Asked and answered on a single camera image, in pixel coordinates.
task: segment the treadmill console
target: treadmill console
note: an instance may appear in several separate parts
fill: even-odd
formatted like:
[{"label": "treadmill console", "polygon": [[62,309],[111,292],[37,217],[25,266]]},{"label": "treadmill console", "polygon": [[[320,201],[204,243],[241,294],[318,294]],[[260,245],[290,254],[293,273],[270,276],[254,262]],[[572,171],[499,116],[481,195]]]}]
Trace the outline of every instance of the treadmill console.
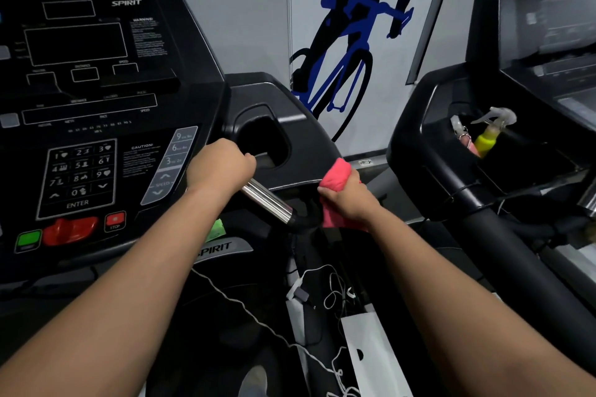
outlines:
[{"label": "treadmill console", "polygon": [[596,131],[596,0],[480,1],[467,61],[498,57],[503,74]]},{"label": "treadmill console", "polygon": [[136,238],[229,92],[183,0],[0,0],[0,281]]}]

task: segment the metal handlebar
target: metal handlebar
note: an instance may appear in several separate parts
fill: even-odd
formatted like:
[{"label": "metal handlebar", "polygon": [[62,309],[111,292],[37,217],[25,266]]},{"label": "metal handlebar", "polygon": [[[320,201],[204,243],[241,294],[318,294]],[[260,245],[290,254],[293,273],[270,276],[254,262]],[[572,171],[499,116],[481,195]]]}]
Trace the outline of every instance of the metal handlebar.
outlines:
[{"label": "metal handlebar", "polygon": [[294,209],[254,179],[242,187],[241,191],[284,224],[290,222]]}]

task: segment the forearm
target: forearm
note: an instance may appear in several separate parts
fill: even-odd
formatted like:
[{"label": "forearm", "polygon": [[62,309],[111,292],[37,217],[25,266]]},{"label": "forearm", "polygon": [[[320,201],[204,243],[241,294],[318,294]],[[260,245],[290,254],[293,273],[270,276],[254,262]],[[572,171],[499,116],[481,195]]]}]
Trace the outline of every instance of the forearm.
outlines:
[{"label": "forearm", "polygon": [[393,214],[379,208],[370,220],[431,354],[465,393],[582,395],[570,382],[578,392],[596,389],[591,376]]},{"label": "forearm", "polygon": [[138,392],[193,260],[226,198],[183,196],[105,275],[0,370],[0,395]]}]

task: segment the spray bottle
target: spray bottle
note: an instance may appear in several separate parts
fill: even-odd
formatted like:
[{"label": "spray bottle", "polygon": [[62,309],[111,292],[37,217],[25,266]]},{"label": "spray bottle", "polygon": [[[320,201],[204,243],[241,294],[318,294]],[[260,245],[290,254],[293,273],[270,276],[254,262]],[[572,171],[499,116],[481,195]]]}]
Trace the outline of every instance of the spray bottle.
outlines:
[{"label": "spray bottle", "polygon": [[496,139],[501,134],[503,129],[517,122],[517,116],[510,109],[491,107],[490,112],[488,112],[482,118],[473,121],[472,124],[478,124],[481,122],[488,122],[488,126],[486,127],[484,133],[476,138],[474,145],[476,146],[480,157],[484,158],[488,151],[490,151],[496,144]]}]

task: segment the pink cloth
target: pink cloth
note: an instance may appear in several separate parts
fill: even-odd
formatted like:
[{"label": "pink cloth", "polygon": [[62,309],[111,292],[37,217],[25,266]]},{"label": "pink cloth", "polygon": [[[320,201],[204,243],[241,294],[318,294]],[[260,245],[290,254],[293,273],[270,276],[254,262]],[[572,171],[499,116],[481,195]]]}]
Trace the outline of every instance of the pink cloth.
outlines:
[{"label": "pink cloth", "polygon": [[[352,166],[347,163],[346,160],[339,158],[327,172],[319,186],[333,191],[341,191],[346,186],[347,179],[350,177],[351,173]],[[321,198],[321,204],[323,204],[324,228],[348,228],[368,232],[362,223],[343,218],[339,213],[333,210],[325,198]]]}]

